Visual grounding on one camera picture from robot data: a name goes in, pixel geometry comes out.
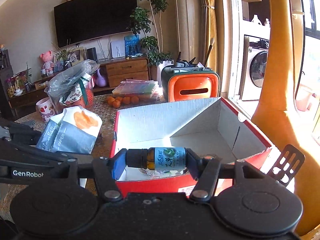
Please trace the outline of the yellow curtain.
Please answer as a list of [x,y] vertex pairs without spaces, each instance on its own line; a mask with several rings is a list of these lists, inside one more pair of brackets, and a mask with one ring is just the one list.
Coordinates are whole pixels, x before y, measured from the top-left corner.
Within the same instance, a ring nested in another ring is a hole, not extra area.
[[217,72],[215,0],[200,0],[200,50],[203,65]]

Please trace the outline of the white washing machine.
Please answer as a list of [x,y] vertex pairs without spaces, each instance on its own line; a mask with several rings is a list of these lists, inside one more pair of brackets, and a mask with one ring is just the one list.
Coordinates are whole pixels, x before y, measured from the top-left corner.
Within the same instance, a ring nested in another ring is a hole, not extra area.
[[244,36],[244,56],[240,79],[240,100],[259,100],[263,86],[269,40]]

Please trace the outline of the stack of clear plastic folders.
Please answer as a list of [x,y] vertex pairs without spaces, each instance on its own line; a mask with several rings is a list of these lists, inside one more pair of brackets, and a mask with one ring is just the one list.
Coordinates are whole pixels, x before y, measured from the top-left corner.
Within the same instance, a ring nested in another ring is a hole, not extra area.
[[125,80],[112,90],[112,94],[121,97],[137,96],[140,100],[150,101],[159,99],[158,89],[157,81]]

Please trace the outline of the clear plastic tub with bags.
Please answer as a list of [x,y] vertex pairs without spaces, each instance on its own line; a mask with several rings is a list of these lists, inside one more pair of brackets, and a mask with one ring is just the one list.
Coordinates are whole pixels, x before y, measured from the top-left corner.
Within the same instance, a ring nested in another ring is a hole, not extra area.
[[85,60],[64,70],[52,78],[44,90],[50,98],[55,113],[65,108],[81,106],[92,110],[95,105],[93,94],[93,74],[100,64]]

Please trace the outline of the tall green potted plant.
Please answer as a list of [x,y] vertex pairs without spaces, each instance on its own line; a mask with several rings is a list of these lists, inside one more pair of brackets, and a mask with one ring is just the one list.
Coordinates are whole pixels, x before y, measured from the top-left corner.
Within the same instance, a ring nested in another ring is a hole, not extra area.
[[140,47],[148,59],[150,78],[161,82],[161,72],[172,62],[170,52],[163,50],[162,14],[167,10],[169,0],[139,0],[147,2],[148,9],[136,7],[130,15],[129,30],[135,36],[142,35]]

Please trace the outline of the red white cardboard box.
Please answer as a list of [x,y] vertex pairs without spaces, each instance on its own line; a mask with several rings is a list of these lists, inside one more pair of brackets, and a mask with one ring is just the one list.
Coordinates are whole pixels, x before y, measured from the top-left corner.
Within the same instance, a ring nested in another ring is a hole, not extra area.
[[223,164],[244,159],[261,168],[272,142],[224,98],[158,103],[118,110],[110,156],[121,149],[185,147]]

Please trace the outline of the pink strawberry mug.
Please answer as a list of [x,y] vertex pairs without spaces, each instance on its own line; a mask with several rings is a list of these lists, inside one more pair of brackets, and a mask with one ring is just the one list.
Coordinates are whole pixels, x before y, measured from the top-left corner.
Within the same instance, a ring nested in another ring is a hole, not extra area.
[[36,111],[40,114],[43,122],[48,122],[56,114],[49,97],[43,98],[36,103]]

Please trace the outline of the blue white tissue pack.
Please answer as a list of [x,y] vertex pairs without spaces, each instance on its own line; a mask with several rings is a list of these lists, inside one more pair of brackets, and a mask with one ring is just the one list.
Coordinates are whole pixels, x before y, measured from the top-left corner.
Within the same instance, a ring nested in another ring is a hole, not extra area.
[[97,114],[84,107],[68,107],[50,118],[36,148],[53,153],[91,154],[102,124]]

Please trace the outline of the orange tangerine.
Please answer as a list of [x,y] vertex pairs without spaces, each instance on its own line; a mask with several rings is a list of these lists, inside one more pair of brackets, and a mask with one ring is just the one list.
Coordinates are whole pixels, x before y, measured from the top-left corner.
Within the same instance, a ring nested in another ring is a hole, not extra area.
[[139,103],[139,97],[137,96],[132,96],[131,99],[130,99],[131,103],[133,105],[137,105]]
[[115,101],[115,98],[112,97],[112,96],[109,96],[109,97],[107,98],[107,103],[108,103],[109,106],[113,106],[113,102],[114,102],[114,101]]
[[119,100],[114,100],[114,102],[112,102],[112,106],[118,109],[121,106],[121,102]]
[[131,103],[131,98],[129,96],[123,97],[122,103],[129,105]]

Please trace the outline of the black speaker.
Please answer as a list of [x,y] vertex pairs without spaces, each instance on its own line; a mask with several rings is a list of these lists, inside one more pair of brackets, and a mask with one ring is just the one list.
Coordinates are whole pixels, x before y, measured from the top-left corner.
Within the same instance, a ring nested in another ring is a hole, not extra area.
[[95,47],[87,49],[87,58],[98,62],[97,51]]

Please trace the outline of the black perforated metal bracket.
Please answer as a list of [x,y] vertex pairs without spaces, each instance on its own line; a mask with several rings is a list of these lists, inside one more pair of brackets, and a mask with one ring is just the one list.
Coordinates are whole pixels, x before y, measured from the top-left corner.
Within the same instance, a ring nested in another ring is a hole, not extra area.
[[305,155],[295,146],[288,144],[284,147],[267,175],[287,187],[304,164]]

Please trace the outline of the framed photo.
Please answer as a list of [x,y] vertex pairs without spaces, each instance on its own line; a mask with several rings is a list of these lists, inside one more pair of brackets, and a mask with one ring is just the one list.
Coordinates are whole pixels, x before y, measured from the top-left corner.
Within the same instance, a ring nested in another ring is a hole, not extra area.
[[67,53],[67,62],[75,65],[79,62],[84,61],[84,48],[83,47],[73,47]]

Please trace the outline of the purple kettlebell vase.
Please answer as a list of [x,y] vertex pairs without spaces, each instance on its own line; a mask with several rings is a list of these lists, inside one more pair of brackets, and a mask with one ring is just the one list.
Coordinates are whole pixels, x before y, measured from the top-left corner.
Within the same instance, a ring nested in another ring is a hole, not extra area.
[[97,78],[95,83],[98,87],[107,86],[107,78],[100,73],[100,69],[97,70]]

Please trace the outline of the wooden tv cabinet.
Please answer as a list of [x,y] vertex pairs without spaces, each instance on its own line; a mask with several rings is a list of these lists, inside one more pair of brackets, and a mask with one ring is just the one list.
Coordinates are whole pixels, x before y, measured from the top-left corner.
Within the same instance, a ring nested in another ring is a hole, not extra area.
[[[100,61],[100,68],[106,71],[108,85],[106,87],[94,87],[94,95],[108,94],[111,90],[115,89],[121,81],[127,79],[149,80],[150,78],[148,60],[144,56],[132,59]],[[46,97],[47,93],[44,89],[32,90],[21,96],[15,96],[10,99],[9,106],[11,109],[30,106]]]

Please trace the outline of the orange green tissue box organizer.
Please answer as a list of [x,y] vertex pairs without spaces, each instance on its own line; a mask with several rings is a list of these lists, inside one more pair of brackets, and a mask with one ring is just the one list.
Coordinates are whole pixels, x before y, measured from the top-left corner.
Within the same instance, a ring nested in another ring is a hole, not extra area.
[[216,98],[219,94],[219,75],[206,67],[167,66],[161,72],[161,81],[168,102]]

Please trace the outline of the pink plush pig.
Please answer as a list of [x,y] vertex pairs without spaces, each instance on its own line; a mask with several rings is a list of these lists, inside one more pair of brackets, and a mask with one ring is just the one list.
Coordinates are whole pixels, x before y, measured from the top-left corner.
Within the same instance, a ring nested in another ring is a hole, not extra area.
[[53,63],[53,52],[51,50],[42,53],[40,55],[40,59],[43,61],[43,65],[41,67],[41,73],[43,75],[51,75],[53,74],[53,68],[54,68],[54,63]]

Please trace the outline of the black wall television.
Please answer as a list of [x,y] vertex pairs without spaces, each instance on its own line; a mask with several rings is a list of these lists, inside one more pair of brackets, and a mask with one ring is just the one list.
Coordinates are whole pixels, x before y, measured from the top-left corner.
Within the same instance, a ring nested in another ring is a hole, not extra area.
[[129,31],[137,0],[71,0],[54,7],[57,45]]

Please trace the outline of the small amber bottle blue label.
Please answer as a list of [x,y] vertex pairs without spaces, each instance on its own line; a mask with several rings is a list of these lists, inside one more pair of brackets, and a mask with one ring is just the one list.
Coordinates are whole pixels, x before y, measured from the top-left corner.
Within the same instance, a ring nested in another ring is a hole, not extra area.
[[186,168],[186,155],[186,150],[182,147],[129,149],[126,164],[128,167],[154,171],[178,171]]

